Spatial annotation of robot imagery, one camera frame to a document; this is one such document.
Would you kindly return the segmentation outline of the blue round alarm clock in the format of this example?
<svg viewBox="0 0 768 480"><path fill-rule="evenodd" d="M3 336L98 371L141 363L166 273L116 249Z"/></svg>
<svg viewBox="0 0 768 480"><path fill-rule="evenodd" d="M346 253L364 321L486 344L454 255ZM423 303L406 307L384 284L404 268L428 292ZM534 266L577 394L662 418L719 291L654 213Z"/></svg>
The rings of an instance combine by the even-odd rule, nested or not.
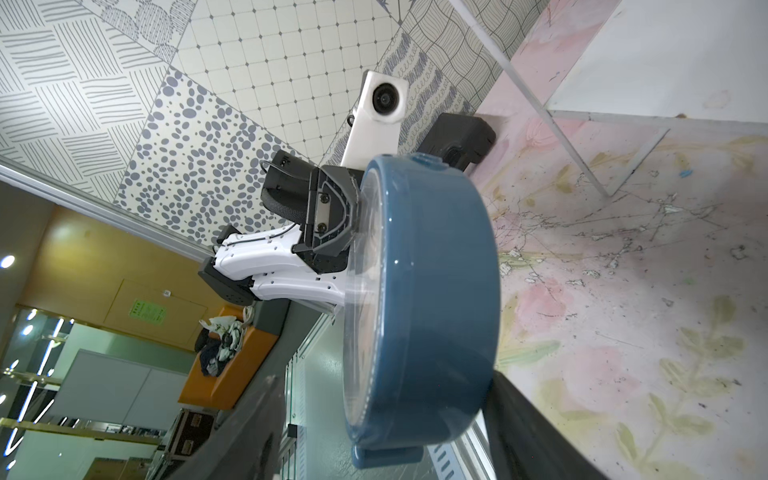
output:
<svg viewBox="0 0 768 480"><path fill-rule="evenodd" d="M491 385L500 304L494 232L471 180L426 154L374 158L344 309L355 467L417 463L467 430Z"/></svg>

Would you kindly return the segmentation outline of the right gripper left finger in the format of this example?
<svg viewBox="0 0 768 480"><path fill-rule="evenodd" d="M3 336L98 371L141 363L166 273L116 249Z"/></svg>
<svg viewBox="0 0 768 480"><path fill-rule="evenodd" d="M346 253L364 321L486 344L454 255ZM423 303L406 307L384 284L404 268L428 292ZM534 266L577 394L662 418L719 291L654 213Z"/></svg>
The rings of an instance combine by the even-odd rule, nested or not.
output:
<svg viewBox="0 0 768 480"><path fill-rule="evenodd" d="M272 479L286 417L285 379L269 376L171 477Z"/></svg>

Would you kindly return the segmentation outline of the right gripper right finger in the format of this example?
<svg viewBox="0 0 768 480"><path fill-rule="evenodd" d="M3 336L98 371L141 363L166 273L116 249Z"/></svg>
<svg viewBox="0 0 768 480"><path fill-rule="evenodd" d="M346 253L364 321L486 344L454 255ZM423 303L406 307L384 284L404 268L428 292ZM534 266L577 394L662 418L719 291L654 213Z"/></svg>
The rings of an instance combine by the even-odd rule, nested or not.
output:
<svg viewBox="0 0 768 480"><path fill-rule="evenodd" d="M605 477L498 371L493 373L483 417L498 479Z"/></svg>

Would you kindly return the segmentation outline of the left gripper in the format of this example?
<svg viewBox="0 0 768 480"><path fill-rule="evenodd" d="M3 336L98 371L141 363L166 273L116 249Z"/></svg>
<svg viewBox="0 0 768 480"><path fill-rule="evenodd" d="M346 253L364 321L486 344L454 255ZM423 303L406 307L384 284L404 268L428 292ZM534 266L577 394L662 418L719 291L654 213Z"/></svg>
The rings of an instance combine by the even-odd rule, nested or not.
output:
<svg viewBox="0 0 768 480"><path fill-rule="evenodd" d="M283 150L259 164L265 174L262 204L299 228L291 252L317 273L345 270L364 172L316 166Z"/></svg>

